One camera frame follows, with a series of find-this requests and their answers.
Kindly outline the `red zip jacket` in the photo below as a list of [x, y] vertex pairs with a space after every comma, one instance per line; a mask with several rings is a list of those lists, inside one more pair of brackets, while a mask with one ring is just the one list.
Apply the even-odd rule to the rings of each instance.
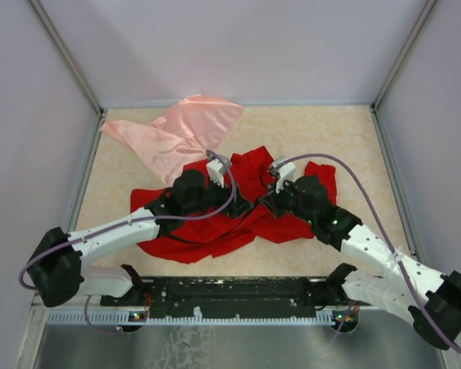
[[[266, 194], [267, 186], [273, 180], [268, 172], [272, 161], [264, 146], [242, 155], [232, 155], [231, 170], [241, 194], [248, 201], [256, 202]], [[275, 218], [264, 205], [258, 204], [237, 219], [219, 214], [189, 221], [167, 237], [140, 242], [138, 246], [156, 258], [190, 264], [207, 256], [215, 258], [228, 254], [255, 238], [279, 244], [312, 237], [313, 233], [304, 221], [290, 214]]]

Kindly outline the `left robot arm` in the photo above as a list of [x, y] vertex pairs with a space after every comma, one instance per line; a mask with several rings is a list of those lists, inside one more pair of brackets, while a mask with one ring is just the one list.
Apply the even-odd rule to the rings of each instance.
[[20, 275], [30, 277], [29, 287], [47, 308], [78, 294], [119, 297], [134, 305], [143, 299], [144, 285], [124, 267], [95, 268], [93, 263], [139, 242], [173, 234], [191, 221], [219, 214], [236, 219], [252, 207], [237, 183], [225, 185], [197, 170], [186, 170], [172, 187], [128, 216], [83, 231], [66, 233], [60, 227], [47, 231]]

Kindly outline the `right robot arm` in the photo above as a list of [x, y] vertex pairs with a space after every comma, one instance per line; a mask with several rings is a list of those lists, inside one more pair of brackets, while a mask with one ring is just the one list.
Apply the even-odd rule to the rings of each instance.
[[461, 351], [456, 344], [461, 333], [461, 273], [444, 274], [389, 246], [356, 215], [335, 205], [315, 176], [271, 184], [260, 201], [275, 217], [293, 215], [309, 225], [318, 241], [376, 272], [339, 266], [327, 286], [333, 302], [365, 302], [411, 324], [432, 346]]

